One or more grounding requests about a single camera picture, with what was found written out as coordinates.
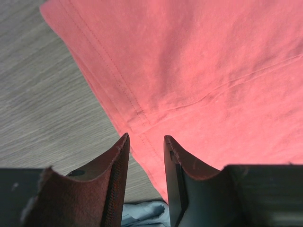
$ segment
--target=light blue fabric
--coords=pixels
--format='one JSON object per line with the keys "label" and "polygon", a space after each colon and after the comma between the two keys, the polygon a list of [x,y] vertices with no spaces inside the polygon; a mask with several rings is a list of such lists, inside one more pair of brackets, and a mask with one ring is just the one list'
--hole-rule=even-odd
{"label": "light blue fabric", "polygon": [[170,227],[169,207],[160,201],[124,204],[121,227]]}

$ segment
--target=pink cloth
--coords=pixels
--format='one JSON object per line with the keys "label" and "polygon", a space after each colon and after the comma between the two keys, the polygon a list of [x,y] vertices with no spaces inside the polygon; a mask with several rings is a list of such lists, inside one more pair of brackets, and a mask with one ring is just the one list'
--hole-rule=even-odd
{"label": "pink cloth", "polygon": [[218,169],[303,162],[301,0],[49,0],[41,12],[165,200],[164,135]]}

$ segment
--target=garment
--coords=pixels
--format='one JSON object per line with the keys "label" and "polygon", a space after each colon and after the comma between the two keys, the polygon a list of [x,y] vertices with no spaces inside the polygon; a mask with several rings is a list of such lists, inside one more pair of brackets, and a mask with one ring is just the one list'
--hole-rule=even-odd
{"label": "garment", "polygon": [[166,201],[164,135],[217,169],[303,162],[302,12],[301,0],[41,6]]}
{"label": "garment", "polygon": [[124,204],[122,227],[170,227],[168,205],[161,201]]}

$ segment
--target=wooden surface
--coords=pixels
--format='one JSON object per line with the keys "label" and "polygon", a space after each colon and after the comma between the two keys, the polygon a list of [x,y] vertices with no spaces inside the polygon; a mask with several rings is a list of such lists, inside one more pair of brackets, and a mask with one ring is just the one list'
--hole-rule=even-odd
{"label": "wooden surface", "polygon": [[[0,167],[53,166],[61,174],[119,138],[62,40],[39,13],[42,0],[2,0]],[[125,201],[159,199],[130,157]]]}

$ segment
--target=crumpled blue fabric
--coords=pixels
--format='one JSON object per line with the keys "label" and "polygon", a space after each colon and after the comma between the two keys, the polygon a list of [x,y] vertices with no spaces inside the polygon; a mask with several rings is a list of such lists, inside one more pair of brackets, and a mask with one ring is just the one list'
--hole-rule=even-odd
{"label": "crumpled blue fabric", "polygon": [[170,227],[169,207],[161,201],[124,204],[121,227]]}

